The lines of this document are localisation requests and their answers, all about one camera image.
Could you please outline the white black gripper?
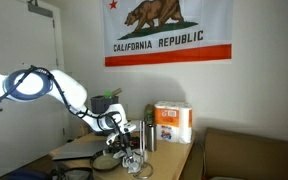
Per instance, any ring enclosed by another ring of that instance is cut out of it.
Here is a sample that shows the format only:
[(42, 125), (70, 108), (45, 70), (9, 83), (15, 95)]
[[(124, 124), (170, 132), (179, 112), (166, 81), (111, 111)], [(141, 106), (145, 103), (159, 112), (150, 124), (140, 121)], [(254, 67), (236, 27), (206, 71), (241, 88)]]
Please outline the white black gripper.
[(120, 139), (120, 146), (125, 151), (131, 150), (130, 145), (130, 134), (136, 129), (136, 125), (128, 122), (120, 127), (118, 127), (114, 132), (108, 135), (106, 139), (106, 144), (111, 146), (116, 138)]

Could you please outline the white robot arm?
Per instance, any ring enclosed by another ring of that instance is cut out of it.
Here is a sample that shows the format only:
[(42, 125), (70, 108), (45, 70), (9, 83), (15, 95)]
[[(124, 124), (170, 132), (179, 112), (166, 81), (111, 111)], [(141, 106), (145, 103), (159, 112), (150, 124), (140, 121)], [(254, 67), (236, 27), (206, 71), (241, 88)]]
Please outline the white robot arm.
[(136, 128), (127, 121), (125, 110), (118, 103), (115, 92), (91, 98), (91, 108), (85, 105), (86, 89), (75, 79), (60, 70), (31, 66), (9, 75), (0, 74), (0, 102), (9, 99), (30, 102), (45, 95), (61, 102), (73, 115), (85, 121), (93, 131), (112, 130), (106, 143), (112, 145), (120, 138), (121, 148), (131, 152), (130, 133)]

